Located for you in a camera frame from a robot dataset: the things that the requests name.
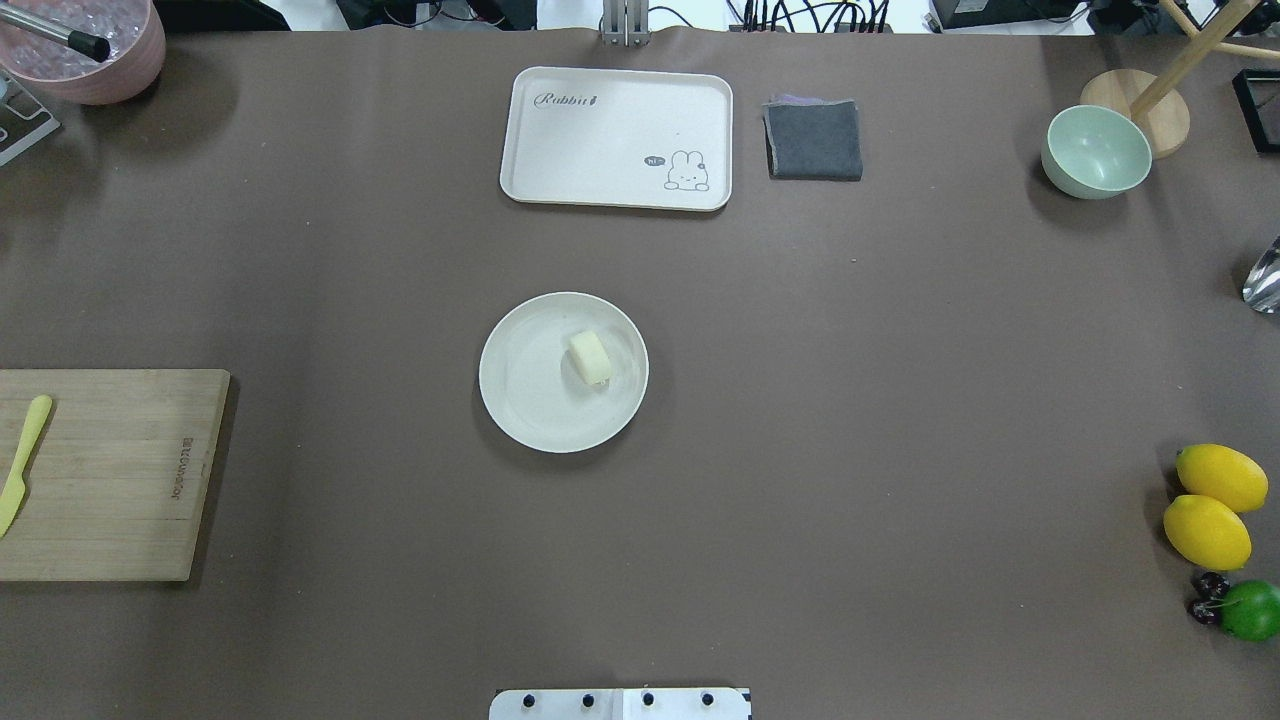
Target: white tray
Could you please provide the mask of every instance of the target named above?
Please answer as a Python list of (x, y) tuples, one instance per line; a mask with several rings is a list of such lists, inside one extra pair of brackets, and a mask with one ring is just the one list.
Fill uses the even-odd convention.
[(529, 68), (502, 190), (521, 202), (716, 210), (732, 178), (733, 91), (716, 76)]

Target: metal rod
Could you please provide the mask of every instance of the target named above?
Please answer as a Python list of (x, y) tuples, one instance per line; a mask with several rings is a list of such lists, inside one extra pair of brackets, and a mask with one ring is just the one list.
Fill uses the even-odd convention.
[(33, 13), (28, 13), (22, 8), (14, 8), (9, 3), (0, 3), (0, 20), (27, 32), (33, 32), (40, 37), (52, 40), (59, 45), (67, 45), (72, 38), (72, 28)]
[(0, 22), (38, 35), (64, 47), (70, 47), (99, 63), (106, 61), (111, 55), (111, 44), (105, 37), (69, 28), (56, 20), (28, 13), (22, 8), (15, 8), (5, 0), (0, 0)]

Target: lime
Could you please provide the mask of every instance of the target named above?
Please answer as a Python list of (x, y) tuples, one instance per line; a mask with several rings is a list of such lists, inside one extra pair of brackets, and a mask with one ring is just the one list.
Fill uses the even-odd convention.
[(1222, 598), (1222, 629), (1242, 641), (1262, 642), (1280, 633), (1280, 588), (1248, 580)]
[(1174, 550), (1208, 570), (1238, 570), (1253, 552), (1239, 515), (1204, 495), (1181, 495), (1165, 510), (1165, 534)]
[(1187, 492), (1207, 495), (1236, 512), (1262, 507), (1267, 474), (1248, 455), (1222, 445), (1188, 445), (1178, 451), (1178, 479)]

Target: wooden pole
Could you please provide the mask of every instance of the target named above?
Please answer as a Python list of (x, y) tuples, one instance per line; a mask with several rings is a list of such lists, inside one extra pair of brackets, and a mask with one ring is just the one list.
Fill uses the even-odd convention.
[[(1196, 28), (1196, 23), (1183, 13), (1174, 0), (1160, 0), (1160, 6), (1169, 13), (1169, 17), (1174, 18), (1178, 27), (1183, 29), (1187, 37), (1196, 37), (1199, 35), (1199, 29)], [(1231, 55), (1240, 55), (1244, 58), (1257, 58), (1260, 60), (1275, 60), (1280, 61), (1280, 51), (1267, 50), (1265, 47), (1249, 47), (1248, 45), (1234, 45), (1231, 42), (1220, 42), (1213, 46), (1213, 50), (1219, 53), (1228, 53)]]
[(1133, 105), (1129, 106), (1129, 117), (1134, 120), (1146, 117), (1224, 37), (1231, 35), (1235, 26), (1240, 24), (1240, 20), (1252, 13), (1257, 4), (1258, 0), (1231, 0), (1219, 10), (1213, 19), (1204, 26), (1204, 31), (1192, 37), (1190, 44), (1174, 58), (1169, 69), (1160, 73), (1156, 81), (1133, 101)]

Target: butter block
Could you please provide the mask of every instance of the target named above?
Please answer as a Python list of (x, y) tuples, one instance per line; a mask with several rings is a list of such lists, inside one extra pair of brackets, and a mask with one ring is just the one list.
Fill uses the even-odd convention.
[(613, 375), (609, 354), (604, 351), (600, 337), (593, 331), (582, 331), (568, 338), (568, 354), (582, 382), (589, 386), (600, 384)]

